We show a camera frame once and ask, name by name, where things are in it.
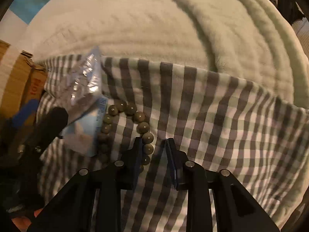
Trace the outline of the blue white tissue pack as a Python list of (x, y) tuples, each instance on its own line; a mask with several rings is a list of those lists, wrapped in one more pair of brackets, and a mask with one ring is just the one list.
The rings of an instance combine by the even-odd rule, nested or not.
[(108, 98), (104, 95), (90, 109), (62, 131), (63, 143), (67, 149), (93, 157), (96, 155), (96, 140), (101, 131)]

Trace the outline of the silver blister pill pack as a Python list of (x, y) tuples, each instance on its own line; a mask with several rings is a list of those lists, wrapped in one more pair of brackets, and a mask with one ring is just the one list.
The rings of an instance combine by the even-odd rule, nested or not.
[(101, 97), (101, 52), (93, 48), (82, 57), (56, 87), (58, 106), (68, 113), (68, 124), (81, 118)]

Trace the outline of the brown cardboard box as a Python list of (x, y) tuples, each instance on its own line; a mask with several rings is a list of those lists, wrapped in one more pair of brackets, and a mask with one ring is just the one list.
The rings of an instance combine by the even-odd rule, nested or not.
[(1, 155), (35, 124), (47, 73), (31, 57), (1, 41)]

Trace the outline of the grey checkered cloth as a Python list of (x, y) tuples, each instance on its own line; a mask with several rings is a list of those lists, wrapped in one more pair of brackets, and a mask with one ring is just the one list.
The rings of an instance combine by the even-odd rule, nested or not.
[(154, 153), (121, 195), (123, 231), (184, 231), (188, 197), (172, 189), (161, 143), (228, 169), (283, 228), (308, 188), (308, 110), (255, 83), (204, 69), (102, 57), (103, 94), (150, 120)]

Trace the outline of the white fluffy blanket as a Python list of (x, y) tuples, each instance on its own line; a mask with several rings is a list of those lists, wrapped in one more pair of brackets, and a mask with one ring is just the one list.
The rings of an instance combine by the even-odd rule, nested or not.
[(308, 58), (268, 0), (51, 0), (19, 43), (35, 60), (98, 46), (226, 73), (308, 108)]

